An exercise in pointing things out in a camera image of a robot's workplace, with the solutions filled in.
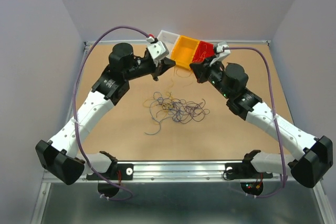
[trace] cable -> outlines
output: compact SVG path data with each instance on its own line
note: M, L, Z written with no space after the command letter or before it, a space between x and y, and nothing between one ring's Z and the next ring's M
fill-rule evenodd
M77 108L76 108L76 95L77 95L77 90L78 90L78 87L79 87L79 81L80 81L80 76L83 72L83 69L84 69L84 65L87 61L87 59L89 58L91 52L93 51L93 49L96 47L96 45L99 43L99 41L102 40L103 37L105 37L107 34L111 33L112 31L115 31L117 29L121 29L121 28L124 28L124 29L130 29L130 30L134 30L134 31L137 31L141 34L143 34L144 36L146 36L146 38L149 37L149 35L147 33L145 33L144 31L140 30L140 29L137 29L135 27L131 27L131 26L116 26L116 27L113 27L111 28L110 30L106 31L104 34L102 34L97 40L96 42L92 45L92 47L89 49L88 53L86 54L86 56L84 57L84 60L82 61L80 67L79 67L79 72L77 74L77 77L76 77L76 82L75 82L75 85L74 85L74 89L72 91L72 110L73 110L73 113L74 113L74 119L75 119L75 134L76 134L76 141L77 141L77 144L78 144L78 148L79 148L79 151L81 152L82 156L84 157L85 161L87 162L88 166L90 167L90 169L102 180L104 180L105 182L107 182L108 184L110 184L111 186L114 186L114 187L117 187L119 189L122 189L124 191L127 191L129 192L129 196L126 197L126 198L122 198L122 199L113 199L113 198L108 198L108 197L105 197L104 195L101 195L103 196L104 198L106 198L107 200L112 200L112 201L123 201L123 200L128 200L128 199L131 199L134 194L132 193L131 190L127 189L126 187L122 187L120 185L117 185L111 181L109 181L108 179L106 179L104 176L102 176L99 172L96 171L96 169L94 169L92 167L92 164L88 158L88 156L85 154L84 150L83 150L83 147L80 143L80 138L79 138L79 129L78 129L78 115L77 115Z
M149 106L149 111L152 120L154 120L156 123L159 124L159 130L155 133L147 133L147 135L156 135L161 130L161 122L171 118L174 122L179 122L182 124L186 124L190 122L191 120L194 120L196 122L202 121L206 115L210 113L209 109L205 109L205 100L202 99L203 102L196 103L193 101L186 101L186 100L180 100L177 98L173 98L171 96L171 92L168 94L167 98L164 98L160 92L154 92L153 94L153 102ZM155 117L152 112L152 108L155 106L159 106L160 110L157 111ZM165 116L161 120L157 120L157 115L160 112L166 112Z
M281 138L281 134L280 134L280 128L279 128L278 120L277 120L277 117L276 117L277 113L276 113L276 109L275 109L274 95L273 95L273 89L272 89L272 83L271 83L271 73L270 73L269 66L268 66L268 63L267 63L267 60L266 60L265 56L258 49L253 48L253 47L227 47L227 48L225 48L225 50L236 50L236 49L252 50L254 52L257 52L262 57L262 59L265 63L265 66L266 66L266 70L267 70L268 88L269 88L269 94L270 94L270 97L271 97L272 114L273 114L275 129L276 129L276 132L277 132L278 142L279 142L281 164L282 164L282 174L284 176L284 178L282 178L282 175L280 174L280 181L282 183L282 187L280 187L278 190L276 190L275 192L273 192L271 194L268 194L268 195L257 196L257 198L267 198L267 197L271 197L271 196L277 194L279 191L281 191L285 187L286 180L288 178L287 174L286 174L285 155L283 153L284 152L283 142L282 142L282 138Z

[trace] gray wall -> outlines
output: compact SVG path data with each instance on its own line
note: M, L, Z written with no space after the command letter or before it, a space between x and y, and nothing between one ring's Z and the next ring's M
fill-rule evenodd
M64 123L83 50L62 0L0 0L0 222L30 223L35 153Z
M334 146L335 46L336 0L295 0L271 43L294 122L316 136L328 136ZM332 167L324 179L323 185L336 212L336 169Z
M63 0L80 35L95 40L126 24L199 39L271 39L294 0ZM118 32L108 39L142 38Z

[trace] purple cable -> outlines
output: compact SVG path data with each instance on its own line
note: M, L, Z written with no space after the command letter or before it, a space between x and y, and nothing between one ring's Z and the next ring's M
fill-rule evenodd
M267 63L267 60L266 60L265 56L258 49L253 48L253 47L227 47L227 48L225 48L225 50L235 50L235 49L246 49L246 50L252 50L254 52L257 52L262 57L262 59L265 63L265 66L266 66L266 70L267 70L268 88L269 88L269 94L270 94L270 97L271 97L272 114L273 114L273 118L274 118L275 129L276 129L276 132L277 132L278 142L279 142L281 164L282 164L282 174L284 176L284 178L282 178L282 176L280 175L280 181L282 182L282 187L281 188L279 188L278 190L276 190L275 192L273 192L271 194L263 195L263 196L257 196L257 198L267 198L267 197L271 197L271 196L277 194L279 191L281 191L281 189L283 189L285 187L286 180L287 180L285 155L283 153L284 149L283 149L282 138L281 138L281 135L280 135L280 128L279 128L278 120L276 118L277 113L276 113L276 110L275 110L274 95L273 95L273 89L272 89L272 83L271 83L271 73L270 73L269 66L268 66L268 63Z
M77 108L76 108L76 94L77 94L77 90L78 90L78 86L79 86L79 81L80 81L80 76L81 76L81 73L83 71L83 68L84 68L84 65L85 65L85 62L87 61L89 55L91 54L91 52L93 51L93 49L95 48L95 46L99 43L99 41L102 40L103 37L105 37L107 34L109 34L110 32L112 31L115 31L117 29L121 29L121 28L124 28L124 29L130 29L130 30L134 30L134 31L138 31L139 33L143 34L144 36L146 36L146 38L149 37L149 35L147 33L145 33L144 31L140 30L140 29L137 29L135 27L131 27L131 26L116 26L116 27L113 27L111 28L110 30L106 31L103 35L101 35L97 41L92 45L92 47L89 49L88 53L86 54L86 56L84 57L84 60L82 61L80 67L79 67L79 72L78 72L78 75L77 75L77 78L76 78L76 82L75 82L75 85L74 85L74 89L73 89L73 92L72 92L72 110L74 112L74 119L75 119L75 133L76 133L76 141L77 141L77 144L78 144L78 148L79 148L79 151L81 152L81 154L83 155L84 159L86 160L88 166L91 168L91 170L102 180L104 180L105 182L107 182L108 184L110 184L111 186L114 186L116 188L119 188L119 189L122 189L124 191L127 191L130 193L130 196L128 196L127 198L122 198L122 199L113 199L113 198L108 198L108 197L105 197L107 200L113 200L113 201L123 201L123 200L128 200L128 199L131 199L134 194L132 193L131 190L125 188L125 187L122 187L122 186L119 186L111 181L109 181L108 179L106 179L105 177L103 177L99 172L96 171L96 169L94 169L92 167L92 164L88 158L88 156L85 154L84 150L83 150L83 147L80 143L80 138L79 138L79 129L78 129L78 115L77 115Z

